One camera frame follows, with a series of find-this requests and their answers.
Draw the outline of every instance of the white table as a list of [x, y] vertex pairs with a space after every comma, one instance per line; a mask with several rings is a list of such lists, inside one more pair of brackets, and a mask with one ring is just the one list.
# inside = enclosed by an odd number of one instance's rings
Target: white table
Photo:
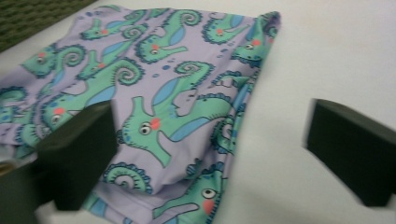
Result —
[[[303, 147], [312, 98], [348, 105], [396, 129], [395, 1], [101, 0], [89, 8], [104, 4], [282, 14], [215, 223], [395, 223], [396, 200], [388, 208], [364, 207]], [[1, 53], [0, 74], [61, 38], [72, 21]], [[85, 211], [46, 214], [55, 224], [107, 223]]]

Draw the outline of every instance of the green carpet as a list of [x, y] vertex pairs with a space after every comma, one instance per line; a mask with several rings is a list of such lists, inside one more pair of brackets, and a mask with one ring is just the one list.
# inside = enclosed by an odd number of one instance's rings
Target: green carpet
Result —
[[44, 30], [95, 0], [0, 0], [0, 51]]

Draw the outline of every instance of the seahorse print fabric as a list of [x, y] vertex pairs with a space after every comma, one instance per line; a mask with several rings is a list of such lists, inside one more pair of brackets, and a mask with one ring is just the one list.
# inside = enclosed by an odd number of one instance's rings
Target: seahorse print fabric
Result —
[[81, 12], [64, 38], [1, 80], [1, 155], [29, 158], [84, 107], [112, 100], [119, 153], [84, 208], [121, 224], [211, 223], [279, 20], [277, 12]]

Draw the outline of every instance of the black foam block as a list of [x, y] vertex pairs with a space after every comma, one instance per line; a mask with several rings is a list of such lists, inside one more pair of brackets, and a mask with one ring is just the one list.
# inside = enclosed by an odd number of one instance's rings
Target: black foam block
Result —
[[316, 100], [306, 143], [366, 206], [385, 206], [396, 192], [396, 132], [390, 128]]
[[0, 223], [36, 224], [34, 211], [54, 200], [78, 210], [117, 152], [110, 102], [88, 106], [36, 146], [37, 159], [0, 175]]

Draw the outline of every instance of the cartoon seahorse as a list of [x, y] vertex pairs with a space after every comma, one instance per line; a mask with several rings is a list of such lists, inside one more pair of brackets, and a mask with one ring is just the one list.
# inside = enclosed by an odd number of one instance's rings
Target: cartoon seahorse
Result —
[[104, 181], [110, 184], [117, 184], [127, 189], [137, 189], [150, 194], [152, 187], [149, 184], [150, 177], [145, 171], [137, 168], [133, 164], [120, 162], [111, 164], [103, 174]]
[[74, 67], [79, 65], [85, 57], [85, 49], [81, 45], [73, 45], [56, 49], [56, 45], [42, 49], [22, 66], [37, 78], [44, 78], [54, 71], [52, 80], [46, 84], [38, 94], [38, 98], [51, 93], [52, 87], [59, 84], [64, 78], [66, 66]]
[[242, 123], [242, 117], [245, 111], [241, 110], [236, 115], [229, 116], [227, 119], [220, 121], [214, 132], [212, 133], [211, 140], [215, 150], [219, 154], [233, 154], [236, 147], [236, 137], [238, 130]]
[[152, 35], [136, 45], [136, 55], [144, 63], [156, 63], [172, 54], [186, 51], [186, 47], [176, 46], [186, 34], [184, 26], [194, 26], [201, 18], [202, 15], [197, 11], [177, 10]]
[[42, 120], [52, 130], [71, 119], [74, 114], [88, 105], [111, 99], [116, 91], [115, 84], [134, 85], [144, 75], [143, 69], [135, 61], [124, 58], [95, 74], [92, 78], [79, 82], [82, 92], [73, 92], [73, 86], [54, 96], [42, 106]]
[[22, 66], [37, 78], [45, 78], [55, 68], [56, 54], [56, 44], [51, 44], [26, 60]]
[[224, 44], [246, 30], [249, 25], [240, 27], [243, 16], [233, 14], [210, 14], [210, 20], [202, 31], [204, 40], [212, 44]]
[[23, 87], [9, 87], [0, 90], [0, 123], [11, 123], [18, 113], [20, 104], [26, 98]]
[[44, 125], [23, 124], [15, 134], [15, 141], [26, 147], [35, 147], [39, 141], [50, 133], [50, 129]]
[[169, 8], [153, 8], [150, 13], [148, 14], [148, 17], [146, 18], [146, 20], [152, 19], [152, 18], [157, 18], [159, 16], [161, 16], [163, 13], [165, 13], [166, 11], [168, 11]]
[[179, 221], [205, 221], [212, 223], [219, 207], [221, 195], [225, 189], [225, 179], [222, 177], [224, 163], [218, 162], [198, 176], [181, 197], [172, 199], [161, 207], [153, 210], [154, 220], [167, 211], [172, 214], [172, 209], [191, 205], [190, 209], [168, 220], [177, 224]]
[[97, 61], [97, 51], [95, 49], [90, 50], [88, 54], [87, 65], [77, 75], [77, 79], [86, 80], [98, 72], [102, 71], [106, 66], [115, 62], [117, 59], [131, 47], [136, 39], [138, 39], [147, 30], [147, 25], [136, 25], [126, 29], [123, 33], [128, 38], [126, 41], [113, 44], [102, 51], [101, 59]]
[[171, 156], [158, 142], [160, 133], [172, 142], [181, 141], [211, 120], [226, 117], [231, 108], [231, 98], [222, 93], [187, 94], [187, 98], [192, 98], [193, 106], [187, 113], [178, 111], [176, 98], [195, 89], [211, 69], [212, 65], [208, 63], [184, 62], [178, 65], [175, 71], [185, 76], [174, 78], [160, 88], [151, 102], [153, 115], [145, 112], [142, 97], [133, 98], [132, 114], [118, 131], [120, 143], [146, 150], [163, 167], [166, 166]]
[[135, 10], [131, 14], [125, 16], [126, 21], [112, 21], [102, 28], [102, 22], [99, 19], [93, 19], [92, 27], [82, 32], [81, 38], [84, 40], [100, 39], [105, 36], [114, 35], [120, 32], [120, 29], [124, 26], [134, 25], [140, 21], [146, 14], [146, 10]]
[[233, 60], [247, 63], [250, 67], [260, 67], [271, 48], [276, 36], [276, 26], [279, 14], [271, 12], [260, 16], [246, 36], [247, 42], [235, 49]]

